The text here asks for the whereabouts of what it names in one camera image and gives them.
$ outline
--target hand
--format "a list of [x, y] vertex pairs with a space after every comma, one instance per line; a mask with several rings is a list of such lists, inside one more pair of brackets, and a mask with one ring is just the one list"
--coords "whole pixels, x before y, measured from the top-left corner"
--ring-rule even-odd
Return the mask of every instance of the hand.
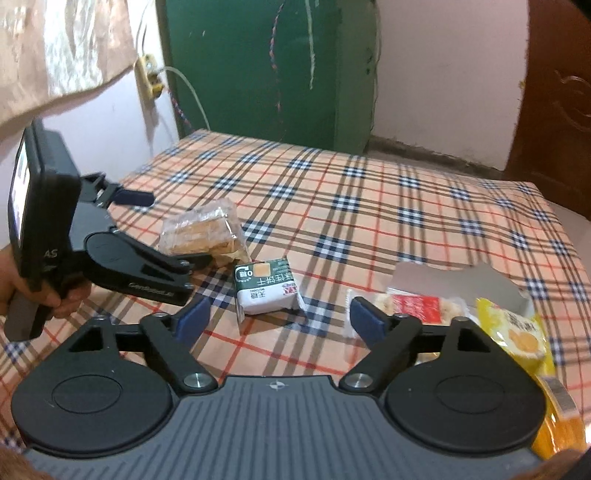
[[17, 265], [12, 255], [12, 247], [9, 245], [0, 251], [0, 315], [6, 315], [8, 303], [18, 290], [36, 303], [53, 307], [54, 317], [66, 318], [78, 310], [82, 300], [90, 295], [91, 286], [90, 282], [84, 282], [71, 289], [65, 299], [61, 299], [45, 281], [41, 291], [32, 292], [27, 286], [27, 281], [18, 274]]
[[52, 480], [47, 473], [33, 470], [25, 457], [0, 447], [0, 478], [2, 480]]

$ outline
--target camera screen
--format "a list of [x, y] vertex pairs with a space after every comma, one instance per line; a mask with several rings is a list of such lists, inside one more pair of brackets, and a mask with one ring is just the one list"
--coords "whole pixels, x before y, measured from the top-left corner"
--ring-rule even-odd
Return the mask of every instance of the camera screen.
[[12, 200], [12, 211], [14, 212], [15, 228], [17, 229], [19, 243], [21, 243], [22, 218], [25, 214], [25, 203], [27, 201], [29, 181], [31, 180], [30, 175], [31, 174], [29, 172], [27, 160], [27, 148], [23, 138], [21, 142], [21, 150], [18, 154], [17, 164], [14, 170], [12, 191], [10, 195]]

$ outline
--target table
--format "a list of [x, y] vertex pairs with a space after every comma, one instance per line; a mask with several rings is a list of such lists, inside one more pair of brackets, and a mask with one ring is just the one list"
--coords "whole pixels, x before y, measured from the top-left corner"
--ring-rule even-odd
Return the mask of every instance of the table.
[[[349, 288], [383, 291], [398, 261], [444, 269], [486, 262], [529, 291], [545, 319], [558, 375], [591, 423], [591, 285], [532, 184], [206, 131], [180, 141], [124, 183], [153, 190], [157, 199], [150, 208], [112, 208], [120, 228], [142, 242], [157, 245], [162, 218], [226, 196], [238, 205], [253, 258], [289, 259], [307, 318], [271, 313], [239, 327], [230, 270], [194, 275], [197, 291], [213, 307], [193, 354], [219, 379], [231, 373], [338, 380], [366, 354], [343, 336]], [[96, 312], [136, 323], [157, 310], [178, 307], [95, 287], [75, 315], [52, 320], [39, 339], [7, 344], [2, 336], [0, 428], [6, 445], [21, 445], [11, 392], [56, 345]]]

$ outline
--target electrical socket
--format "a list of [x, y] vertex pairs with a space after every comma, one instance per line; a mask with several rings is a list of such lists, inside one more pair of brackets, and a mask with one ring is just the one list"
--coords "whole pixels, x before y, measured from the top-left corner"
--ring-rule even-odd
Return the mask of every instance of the electrical socket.
[[143, 55], [135, 62], [135, 76], [146, 100], [153, 101], [162, 95], [164, 84], [158, 77], [158, 64], [152, 54]]

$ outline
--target plastic wrapper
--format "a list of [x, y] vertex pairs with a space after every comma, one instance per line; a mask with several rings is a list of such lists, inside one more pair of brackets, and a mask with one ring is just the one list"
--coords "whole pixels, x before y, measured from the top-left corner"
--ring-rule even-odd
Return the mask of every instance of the plastic wrapper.
[[387, 315], [408, 313], [419, 318], [423, 323], [431, 325], [449, 325], [454, 317], [470, 316], [466, 302], [458, 297], [443, 299], [415, 295], [394, 288], [389, 288], [385, 293], [363, 292], [350, 288], [345, 300], [346, 319], [343, 331], [343, 335], [347, 338], [357, 337], [349, 315], [349, 305], [355, 297], [365, 298]]
[[529, 318], [487, 299], [476, 301], [481, 328], [530, 375], [555, 375], [552, 352], [538, 314]]
[[167, 255], [208, 253], [217, 267], [252, 261], [236, 205], [226, 198], [165, 219], [158, 249]]
[[556, 377], [535, 377], [546, 397], [546, 415], [532, 445], [533, 451], [546, 460], [563, 450], [587, 449], [585, 427], [576, 403]]
[[306, 309], [286, 258], [234, 267], [234, 285], [238, 323], [246, 315]]

